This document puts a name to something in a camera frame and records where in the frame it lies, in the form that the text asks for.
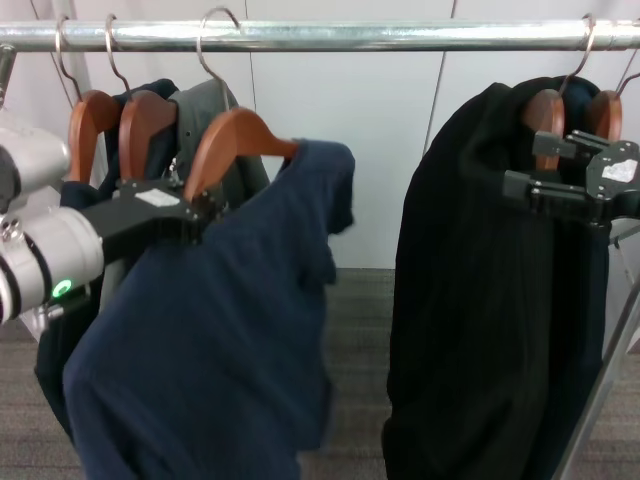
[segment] navy blue shirt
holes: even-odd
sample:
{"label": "navy blue shirt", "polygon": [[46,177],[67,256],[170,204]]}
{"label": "navy blue shirt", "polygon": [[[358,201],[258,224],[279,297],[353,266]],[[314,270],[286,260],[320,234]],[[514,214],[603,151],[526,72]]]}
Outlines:
{"label": "navy blue shirt", "polygon": [[89,479],[299,478],[330,416],[327,238],[353,222],[354,168],[303,141],[201,245],[143,254],[64,371]]}

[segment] chrome pipe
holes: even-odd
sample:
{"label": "chrome pipe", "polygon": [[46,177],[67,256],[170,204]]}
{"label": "chrome pipe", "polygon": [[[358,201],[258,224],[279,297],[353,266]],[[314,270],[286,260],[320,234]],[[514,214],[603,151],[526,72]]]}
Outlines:
{"label": "chrome pipe", "polygon": [[[64,23],[64,51],[104,52],[105,24]],[[207,23],[206,52],[385,52],[584,50],[588,26],[582,20],[486,22],[241,22]],[[18,52],[55,51],[55,21],[1,22],[0,44]],[[195,51],[198,21],[113,22],[122,52]],[[593,50],[640,48],[640,22],[598,20]]]}

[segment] black coat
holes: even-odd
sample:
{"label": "black coat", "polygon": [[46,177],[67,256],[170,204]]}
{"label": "black coat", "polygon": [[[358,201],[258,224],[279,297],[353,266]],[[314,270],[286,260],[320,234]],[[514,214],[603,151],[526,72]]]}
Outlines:
{"label": "black coat", "polygon": [[[529,99],[561,80],[490,86],[447,122],[411,180],[396,256],[393,411],[383,433],[390,480],[522,478],[556,388],[550,359],[567,365],[550,345],[567,334],[558,320],[585,320],[584,282],[595,299],[589,346],[602,348],[608,232],[559,225],[501,196],[507,169],[549,181],[565,175],[535,171],[533,134],[519,120]],[[580,79],[574,86],[566,127],[584,129],[582,93],[589,101],[598,90]],[[556,451],[538,460],[553,464]]]}

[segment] floor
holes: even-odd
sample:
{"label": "floor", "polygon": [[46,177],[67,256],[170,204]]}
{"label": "floor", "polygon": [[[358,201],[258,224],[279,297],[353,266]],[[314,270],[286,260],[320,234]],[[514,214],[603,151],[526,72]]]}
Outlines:
{"label": "floor", "polygon": [[[383,480],[380,427],[393,275],[345,270],[329,295],[326,361],[337,386],[332,441],[302,458],[304,480]],[[76,480],[78,458],[33,376],[36,344],[19,322],[0,328],[0,480]],[[640,351],[630,355],[575,472],[640,478]]]}

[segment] wooden hanger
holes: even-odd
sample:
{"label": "wooden hanger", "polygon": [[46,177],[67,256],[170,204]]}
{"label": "wooden hanger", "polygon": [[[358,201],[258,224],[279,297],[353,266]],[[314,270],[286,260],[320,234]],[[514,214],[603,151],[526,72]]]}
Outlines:
{"label": "wooden hanger", "polygon": [[276,138],[251,110],[234,108],[218,115],[202,136],[184,188],[193,201],[206,188],[217,185],[239,156],[271,155],[291,159],[298,144]]}
{"label": "wooden hanger", "polygon": [[151,138],[176,123],[177,119],[175,103],[145,90],[133,94],[120,118],[120,178],[144,178]]}
{"label": "wooden hanger", "polygon": [[614,142],[620,140],[622,102],[617,92],[605,90],[596,95],[587,107],[586,116],[591,133]]}
{"label": "wooden hanger", "polygon": [[[565,77],[557,92],[550,89],[538,92],[523,111],[522,122],[534,132],[551,132],[555,135],[564,136],[565,112],[562,94],[567,88],[569,80],[580,73],[585,63],[587,63],[587,58],[589,58],[593,48],[593,41],[595,40],[595,18],[588,13],[582,19],[589,20],[589,36],[580,65],[573,73]],[[536,170],[557,170],[559,160],[559,156],[539,155],[536,157]]]}
{"label": "wooden hanger", "polygon": [[[564,102],[556,90],[538,92],[522,112],[521,121],[534,132],[564,135]],[[557,170],[559,156],[536,156],[536,170]]]}
{"label": "wooden hanger", "polygon": [[73,83],[78,95],[78,103],[71,112],[69,122],[69,147],[71,149],[70,179],[89,183],[93,159],[96,154],[98,135],[114,128],[120,121],[120,104],[104,92],[90,90],[84,95],[80,92],[78,81],[67,72],[62,61],[62,24],[68,20],[60,15],[56,26],[56,53],[62,74]]}

